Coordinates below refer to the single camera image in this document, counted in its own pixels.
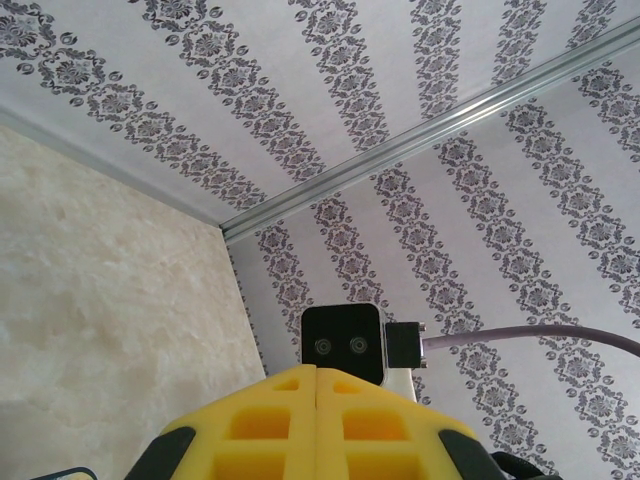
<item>marble-textured wall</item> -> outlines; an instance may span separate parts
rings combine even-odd
[[[0,477],[119,480],[264,377],[220,231],[0,128]]]

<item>gray cable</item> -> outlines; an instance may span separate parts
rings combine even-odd
[[[640,343],[630,338],[616,335],[615,333],[597,330],[595,328],[576,327],[573,325],[525,325],[520,327],[493,328],[479,330],[477,332],[459,333],[444,337],[432,337],[422,339],[422,348],[434,350],[436,348],[466,345],[467,343],[488,342],[517,337],[573,337],[604,343],[612,347],[620,348],[636,357],[640,357]]]

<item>wallpaper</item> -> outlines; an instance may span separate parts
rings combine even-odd
[[[171,420],[263,378],[217,228],[0,128],[3,480],[122,480]]]
[[[220,223],[636,0],[0,0],[0,108]]]
[[[635,48],[231,245],[269,373],[295,364],[318,304],[375,302],[429,336],[566,324],[640,340],[638,89]],[[428,362],[419,401],[487,449],[566,479],[640,478],[628,354],[549,337]]]

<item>ceiling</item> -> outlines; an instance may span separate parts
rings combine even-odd
[[[0,108],[219,224],[639,15],[637,0],[0,0]]]

